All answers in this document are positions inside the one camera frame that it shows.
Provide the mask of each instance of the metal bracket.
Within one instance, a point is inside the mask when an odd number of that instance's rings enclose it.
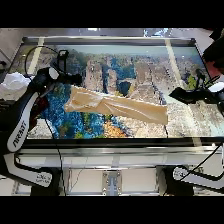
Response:
[[[102,177],[102,194],[120,196],[122,192],[121,171],[104,171]]]

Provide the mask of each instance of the robotic arm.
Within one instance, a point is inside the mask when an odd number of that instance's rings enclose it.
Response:
[[[48,168],[34,169],[16,162],[29,131],[31,109],[57,82],[80,85],[80,75],[69,75],[56,66],[40,69],[24,95],[0,113],[0,174],[25,185],[49,187],[54,175]]]

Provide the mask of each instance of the black cable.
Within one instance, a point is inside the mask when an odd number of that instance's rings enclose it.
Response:
[[[221,142],[217,147],[216,149],[211,153],[209,154],[201,163],[199,163],[194,169],[190,170],[185,176],[183,176],[180,180],[177,180],[177,181],[182,181],[184,178],[186,178],[187,176],[189,176],[193,171],[195,171],[196,169],[198,169],[202,164],[204,164],[210,157],[212,157],[216,151],[219,149],[219,147],[221,147],[223,145],[223,142]]]
[[[29,79],[30,79],[31,82],[32,82],[33,80],[32,80],[32,79],[30,78],[30,76],[27,74],[27,68],[26,68],[27,59],[28,59],[28,56],[30,55],[30,53],[31,53],[33,50],[35,50],[36,48],[39,48],[39,47],[41,47],[41,48],[45,47],[45,48],[50,49],[50,50],[52,50],[53,52],[55,52],[55,53],[57,53],[57,54],[59,55],[59,53],[58,53],[57,51],[55,51],[54,49],[52,49],[52,48],[50,48],[50,47],[47,47],[47,46],[36,46],[36,47],[33,47],[32,49],[30,49],[29,52],[28,52],[27,55],[26,55],[26,58],[25,58],[25,62],[24,62],[24,70],[25,70],[25,75],[27,75],[27,77],[29,77]],[[65,182],[64,182],[64,175],[63,175],[63,164],[62,164],[61,153],[60,153],[60,150],[58,149],[58,146],[57,146],[57,143],[56,143],[56,141],[55,141],[54,135],[53,135],[53,133],[52,133],[52,131],[51,131],[51,129],[50,129],[48,123],[47,123],[46,118],[44,118],[44,120],[45,120],[45,122],[46,122],[46,124],[47,124],[48,129],[49,129],[50,132],[51,132],[52,138],[53,138],[53,140],[54,140],[54,142],[55,142],[55,145],[56,145],[56,148],[57,148],[57,150],[58,150],[58,154],[59,154],[59,158],[60,158],[60,162],[61,162],[61,175],[62,175],[62,181],[63,181],[63,188],[64,188],[65,196],[67,196],[67,194],[66,194],[66,190],[65,190]]]
[[[59,148],[58,148],[58,145],[57,145],[57,143],[56,143],[56,141],[55,141],[55,138],[54,138],[54,135],[53,135],[53,133],[52,133],[52,131],[51,131],[51,128],[50,128],[49,124],[47,123],[46,118],[44,118],[44,120],[45,120],[45,122],[46,122],[46,124],[47,124],[47,127],[49,128],[49,130],[50,130],[50,132],[51,132],[52,138],[53,138],[54,143],[55,143],[55,145],[56,145],[56,148],[57,148],[57,150],[58,150],[58,154],[59,154],[60,162],[61,162],[61,177],[62,177],[62,182],[63,182],[63,188],[64,188],[65,196],[67,196],[67,195],[66,195],[66,190],[65,190],[65,181],[64,181],[64,175],[63,175],[63,164],[62,164],[61,153],[60,153],[60,150],[59,150]]]

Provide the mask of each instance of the logo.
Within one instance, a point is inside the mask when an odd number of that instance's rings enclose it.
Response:
[[[19,132],[16,135],[15,140],[13,141],[13,145],[15,146],[15,148],[16,148],[16,145],[19,143],[21,137],[23,136],[23,132],[25,131],[25,128],[26,128],[26,123],[23,121],[22,125],[21,125],[21,127],[19,129]]]

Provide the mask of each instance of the beige tape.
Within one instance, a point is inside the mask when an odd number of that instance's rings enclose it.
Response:
[[[178,83],[178,86],[180,86],[181,88],[184,89],[182,79],[181,79],[181,75],[180,75],[179,69],[177,67],[177,63],[176,63],[175,55],[174,55],[174,52],[173,52],[173,48],[172,48],[171,43],[170,43],[170,39],[165,39],[165,44],[166,44],[166,49],[168,51],[171,68],[172,68],[173,73],[175,75],[176,82]],[[189,106],[187,106],[187,108],[188,108],[189,113],[191,114],[191,117],[193,118],[193,113],[192,113],[191,108]],[[195,137],[196,136],[195,131],[191,130],[190,134],[191,134],[194,146],[198,146],[198,147],[202,146],[201,139],[198,138],[198,137]]]
[[[44,44],[44,37],[40,37],[38,41],[38,46],[43,46]],[[33,59],[30,63],[30,67],[28,69],[28,74],[34,74],[35,68],[37,66],[38,58],[40,56],[41,47],[36,48],[33,54]]]

